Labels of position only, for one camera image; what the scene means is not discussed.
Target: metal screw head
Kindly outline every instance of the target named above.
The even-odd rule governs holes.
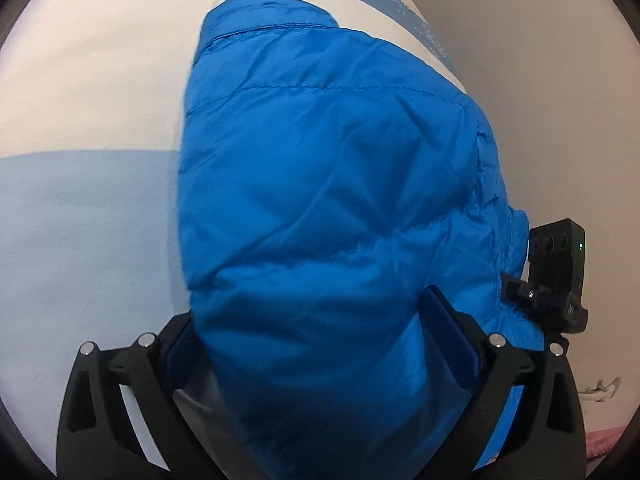
[[[80,345],[80,353],[82,355],[89,355],[94,351],[95,344],[92,341],[85,341]]]
[[[489,343],[491,343],[491,345],[495,346],[496,348],[502,348],[507,344],[507,340],[502,334],[494,332],[489,336]]]
[[[562,346],[558,343],[551,343],[549,345],[549,351],[556,357],[560,357],[562,354],[564,354],[564,348],[562,348]]]
[[[151,332],[145,332],[138,338],[138,344],[144,348],[151,346],[156,340],[156,335]]]

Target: nylon fabric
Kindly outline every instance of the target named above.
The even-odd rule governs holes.
[[[542,347],[499,301],[528,224],[482,111],[299,0],[213,9],[184,107],[182,264],[241,440],[274,480],[413,478],[469,399],[422,332],[424,287]]]

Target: pink fabric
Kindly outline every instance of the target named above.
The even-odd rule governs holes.
[[[587,458],[607,454],[625,431],[625,426],[587,433]]]

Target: camera lens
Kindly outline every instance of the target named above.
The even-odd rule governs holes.
[[[569,238],[565,234],[563,234],[558,240],[558,249],[564,251],[569,245]]]
[[[550,253],[554,250],[554,238],[552,236],[547,235],[544,237],[542,240],[542,250],[545,251],[545,253]]]

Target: white wall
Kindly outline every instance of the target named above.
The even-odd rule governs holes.
[[[414,0],[491,121],[511,203],[532,225],[586,229],[578,387],[623,378],[583,406],[588,430],[640,402],[640,45],[611,0]]]

